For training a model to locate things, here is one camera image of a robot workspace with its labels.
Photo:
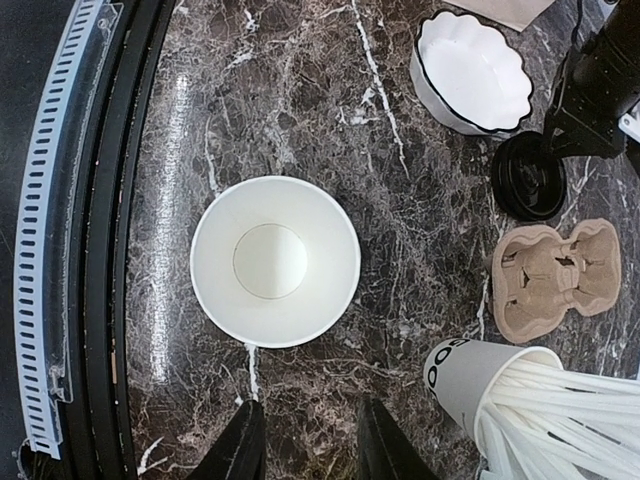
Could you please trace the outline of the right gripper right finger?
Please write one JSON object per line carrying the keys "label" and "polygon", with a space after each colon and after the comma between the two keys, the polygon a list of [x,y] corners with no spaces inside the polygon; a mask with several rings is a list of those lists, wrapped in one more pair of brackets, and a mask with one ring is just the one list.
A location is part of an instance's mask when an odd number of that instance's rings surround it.
{"label": "right gripper right finger", "polygon": [[437,479],[379,399],[358,408],[358,479]]}

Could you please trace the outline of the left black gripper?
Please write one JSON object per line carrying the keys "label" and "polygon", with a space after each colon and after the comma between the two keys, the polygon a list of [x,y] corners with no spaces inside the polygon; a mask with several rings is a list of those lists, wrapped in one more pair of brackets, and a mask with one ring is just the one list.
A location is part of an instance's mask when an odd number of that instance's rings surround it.
{"label": "left black gripper", "polygon": [[551,157],[614,158],[626,148],[619,120],[639,101],[639,2],[619,1],[602,28],[579,41],[583,3],[554,79],[543,150]]}

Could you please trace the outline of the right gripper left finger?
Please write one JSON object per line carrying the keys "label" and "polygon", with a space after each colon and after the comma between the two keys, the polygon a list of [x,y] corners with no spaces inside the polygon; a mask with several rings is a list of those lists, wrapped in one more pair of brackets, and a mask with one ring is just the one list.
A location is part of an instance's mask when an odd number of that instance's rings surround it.
{"label": "right gripper left finger", "polygon": [[265,417],[261,404],[245,401],[188,479],[264,479]]}

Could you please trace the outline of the black coffee cup lid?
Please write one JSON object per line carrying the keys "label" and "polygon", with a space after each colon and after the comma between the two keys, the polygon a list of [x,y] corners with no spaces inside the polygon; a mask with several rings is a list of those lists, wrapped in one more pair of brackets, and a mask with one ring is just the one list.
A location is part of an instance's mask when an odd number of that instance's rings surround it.
{"label": "black coffee cup lid", "polygon": [[502,142],[491,162],[491,186],[498,206],[520,222],[554,217],[566,198],[561,160],[542,149],[542,135],[524,131]]}

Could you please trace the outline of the black paper coffee cup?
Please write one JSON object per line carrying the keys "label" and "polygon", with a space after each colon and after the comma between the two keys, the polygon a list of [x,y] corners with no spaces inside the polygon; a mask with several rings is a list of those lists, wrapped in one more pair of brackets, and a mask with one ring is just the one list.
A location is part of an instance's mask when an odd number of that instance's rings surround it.
{"label": "black paper coffee cup", "polygon": [[263,348],[298,346],[328,331],[348,309],[360,271],[345,210],[292,177],[226,189],[191,242],[190,277],[202,310],[224,333]]}

